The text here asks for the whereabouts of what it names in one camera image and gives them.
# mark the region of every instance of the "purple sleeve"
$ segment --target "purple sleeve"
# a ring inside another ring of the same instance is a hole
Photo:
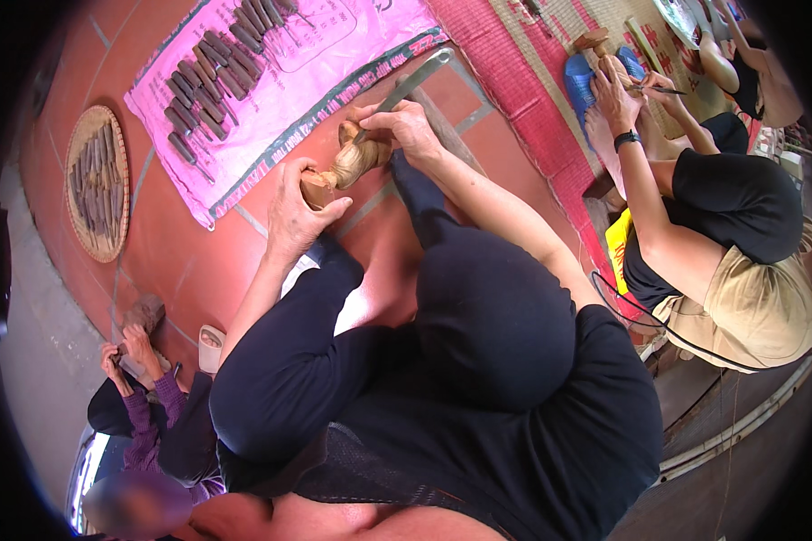
[[[141,389],[124,396],[124,405],[132,421],[132,444],[124,450],[124,468],[150,470],[157,465],[157,426],[151,420],[151,408]]]
[[[157,387],[159,402],[165,407],[165,413],[169,416],[168,427],[175,426],[177,417],[181,416],[184,407],[187,405],[187,397],[178,389],[177,382],[171,371],[162,374],[157,381],[153,382]]]

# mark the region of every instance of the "concrete floor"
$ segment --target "concrete floor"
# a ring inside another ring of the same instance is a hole
[[[66,291],[33,224],[17,161],[0,179],[9,211],[12,296],[0,371],[15,427],[46,500],[62,512],[87,425],[87,403],[104,380],[97,362],[102,335]]]

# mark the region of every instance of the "tile floor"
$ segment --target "tile floor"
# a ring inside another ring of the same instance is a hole
[[[35,223],[66,287],[107,339],[115,320],[141,292],[159,295],[166,321],[153,337],[171,362],[197,367],[203,324],[227,330],[266,247],[271,183],[262,180],[213,233],[189,214],[152,149],[140,121],[123,102],[136,72],[177,26],[195,0],[92,0],[67,20],[67,38],[43,114],[28,123],[22,143],[22,182]],[[408,73],[421,59],[398,71]],[[354,105],[380,101],[398,72],[358,96]],[[480,91],[468,66],[444,67],[424,85],[463,135],[490,179],[530,203],[560,233],[586,270],[593,268],[545,179],[532,167],[505,119]],[[65,149],[78,115],[108,105],[124,132],[130,162],[132,211],[124,252],[100,264],[87,256],[72,230],[63,198]],[[324,168],[337,152],[332,115],[291,157],[314,157]],[[367,268],[348,308],[349,325],[396,325],[415,310],[415,273],[422,251],[390,176],[373,170],[348,195],[349,213],[334,225],[341,243]]]

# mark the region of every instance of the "black wristwatch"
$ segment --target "black wristwatch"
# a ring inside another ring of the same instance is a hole
[[[614,139],[614,150],[617,151],[617,154],[620,153],[620,146],[622,146],[623,143],[628,143],[629,141],[632,143],[640,143],[641,136],[635,133],[635,130],[628,130],[626,133],[620,133],[617,135],[617,138]]]

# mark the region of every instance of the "yellow bag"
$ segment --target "yellow bag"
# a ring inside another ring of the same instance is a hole
[[[626,209],[617,222],[614,222],[604,233],[604,239],[608,242],[610,264],[613,265],[614,276],[617,277],[617,291],[620,292],[620,295],[628,293],[628,286],[623,279],[623,258],[625,257],[625,242],[628,239],[628,230],[630,228],[631,212]]]

